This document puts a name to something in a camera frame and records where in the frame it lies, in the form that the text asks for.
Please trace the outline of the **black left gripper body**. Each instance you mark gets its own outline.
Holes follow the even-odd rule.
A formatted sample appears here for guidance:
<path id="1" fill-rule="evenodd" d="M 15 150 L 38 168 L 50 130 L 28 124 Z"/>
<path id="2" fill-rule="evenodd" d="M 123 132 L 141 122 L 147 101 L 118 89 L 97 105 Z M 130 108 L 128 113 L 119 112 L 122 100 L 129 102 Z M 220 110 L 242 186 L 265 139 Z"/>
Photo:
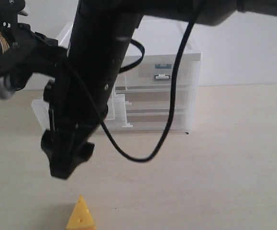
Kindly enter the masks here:
<path id="1" fill-rule="evenodd" d="M 0 27 L 0 91 L 22 90 L 33 74 L 59 79 L 66 72 L 66 49 L 33 32 L 28 24 Z"/>

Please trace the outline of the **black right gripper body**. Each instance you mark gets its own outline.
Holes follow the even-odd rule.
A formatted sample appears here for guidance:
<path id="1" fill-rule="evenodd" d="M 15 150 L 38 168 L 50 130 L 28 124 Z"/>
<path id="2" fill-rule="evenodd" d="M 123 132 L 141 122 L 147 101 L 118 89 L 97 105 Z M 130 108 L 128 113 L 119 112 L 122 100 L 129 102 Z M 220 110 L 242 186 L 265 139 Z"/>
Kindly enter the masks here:
<path id="1" fill-rule="evenodd" d="M 49 128 L 44 149 L 92 149 L 88 139 L 108 113 L 108 79 L 50 80 L 44 90 Z"/>

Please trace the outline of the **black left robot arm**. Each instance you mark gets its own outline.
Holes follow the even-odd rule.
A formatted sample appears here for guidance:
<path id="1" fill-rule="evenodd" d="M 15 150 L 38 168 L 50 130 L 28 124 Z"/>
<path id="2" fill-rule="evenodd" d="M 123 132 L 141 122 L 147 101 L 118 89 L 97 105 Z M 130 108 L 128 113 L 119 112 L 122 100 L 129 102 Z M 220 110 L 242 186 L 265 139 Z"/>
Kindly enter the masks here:
<path id="1" fill-rule="evenodd" d="M 66 49 L 58 41 L 31 31 L 28 24 L 0 27 L 0 88 L 19 91 L 33 74 L 53 79 L 65 69 Z"/>

